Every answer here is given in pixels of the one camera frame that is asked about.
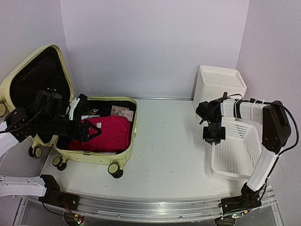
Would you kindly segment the magenta t-shirt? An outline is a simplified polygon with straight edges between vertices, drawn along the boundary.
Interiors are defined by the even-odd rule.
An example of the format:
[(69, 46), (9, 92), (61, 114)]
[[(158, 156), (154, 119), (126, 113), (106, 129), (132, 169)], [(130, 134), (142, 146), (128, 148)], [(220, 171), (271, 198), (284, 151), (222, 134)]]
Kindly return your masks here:
[(71, 141), (70, 150), (117, 153), (129, 147), (131, 122), (127, 118), (110, 115), (88, 118), (80, 122), (85, 123), (87, 121), (99, 128), (102, 133), (87, 142)]

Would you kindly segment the white plastic mesh basket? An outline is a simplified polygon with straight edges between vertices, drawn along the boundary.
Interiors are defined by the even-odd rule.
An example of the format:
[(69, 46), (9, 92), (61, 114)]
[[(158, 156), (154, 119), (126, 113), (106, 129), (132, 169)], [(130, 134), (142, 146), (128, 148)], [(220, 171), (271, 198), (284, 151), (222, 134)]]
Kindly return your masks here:
[(212, 175), (219, 178), (247, 181), (261, 154), (257, 129), (238, 121), (222, 122), (226, 136), (212, 147)]

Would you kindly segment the pale green hard-shell suitcase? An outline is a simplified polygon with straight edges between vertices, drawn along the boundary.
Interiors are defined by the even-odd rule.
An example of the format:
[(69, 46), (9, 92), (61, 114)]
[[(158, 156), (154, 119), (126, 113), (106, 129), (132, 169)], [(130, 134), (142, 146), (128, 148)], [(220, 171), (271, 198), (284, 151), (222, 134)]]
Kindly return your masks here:
[(56, 45), (38, 48), (0, 84), (1, 134), (32, 140), (31, 157), (41, 147), (58, 152), (53, 166), (69, 160), (103, 164), (114, 178), (132, 154), (137, 102), (130, 97), (75, 96), (63, 54)]

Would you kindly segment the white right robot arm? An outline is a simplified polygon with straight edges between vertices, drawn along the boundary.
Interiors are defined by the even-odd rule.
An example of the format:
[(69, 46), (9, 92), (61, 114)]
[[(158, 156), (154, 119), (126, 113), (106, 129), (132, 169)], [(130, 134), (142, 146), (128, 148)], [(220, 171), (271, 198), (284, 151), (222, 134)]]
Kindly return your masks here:
[(221, 97), (199, 103), (196, 115), (201, 118), (201, 122), (207, 122), (207, 126), (203, 128), (203, 139), (212, 148), (219, 147), (222, 141), (228, 139), (227, 133), (230, 130), (222, 125), (225, 117), (262, 125), (261, 152), (250, 178), (244, 183), (239, 196), (223, 198), (219, 204), (226, 213), (261, 206), (267, 181), (279, 157), (296, 146), (285, 147), (292, 132), (289, 121), (296, 122), (292, 114), (280, 101)]

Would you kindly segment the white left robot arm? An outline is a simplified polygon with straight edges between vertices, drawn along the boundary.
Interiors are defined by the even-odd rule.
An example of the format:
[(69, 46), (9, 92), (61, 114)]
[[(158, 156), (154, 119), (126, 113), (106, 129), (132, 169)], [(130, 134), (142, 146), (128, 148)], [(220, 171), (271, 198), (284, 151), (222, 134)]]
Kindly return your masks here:
[(101, 135), (101, 129), (89, 121), (81, 122), (87, 96), (81, 94), (64, 104), (54, 89), (40, 90), (29, 107), (18, 107), (0, 124), (0, 195), (36, 196), (58, 206), (63, 202), (60, 186), (52, 175), (36, 175), (34, 167), (28, 173), (29, 159), (25, 144), (37, 134), (59, 135), (87, 142)]

